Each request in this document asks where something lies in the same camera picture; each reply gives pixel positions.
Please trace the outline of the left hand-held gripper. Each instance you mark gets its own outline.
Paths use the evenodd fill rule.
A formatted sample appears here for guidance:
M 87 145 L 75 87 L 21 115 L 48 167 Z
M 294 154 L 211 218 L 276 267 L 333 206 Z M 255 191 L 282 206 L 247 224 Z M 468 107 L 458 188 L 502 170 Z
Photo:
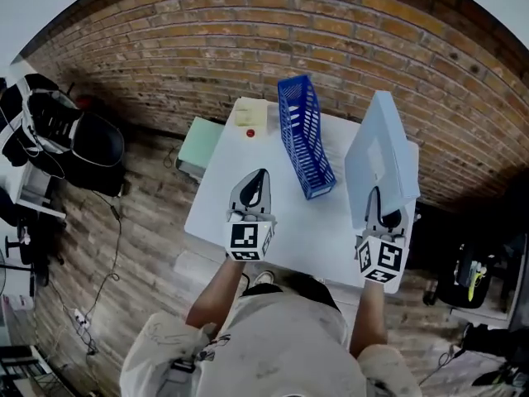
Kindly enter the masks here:
M 234 261 L 262 261 L 274 237 L 269 172 L 257 169 L 241 179 L 230 194 L 224 228 L 226 254 Z

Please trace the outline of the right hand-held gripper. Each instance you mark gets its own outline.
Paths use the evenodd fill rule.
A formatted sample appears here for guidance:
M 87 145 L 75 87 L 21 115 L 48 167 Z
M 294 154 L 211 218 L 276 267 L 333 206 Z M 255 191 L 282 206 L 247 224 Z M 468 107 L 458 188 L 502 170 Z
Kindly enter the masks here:
M 369 194 L 365 221 L 365 229 L 355 229 L 354 283 L 399 284 L 407 259 L 407 210 L 401 207 L 382 216 L 381 223 L 380 193 L 375 186 Z

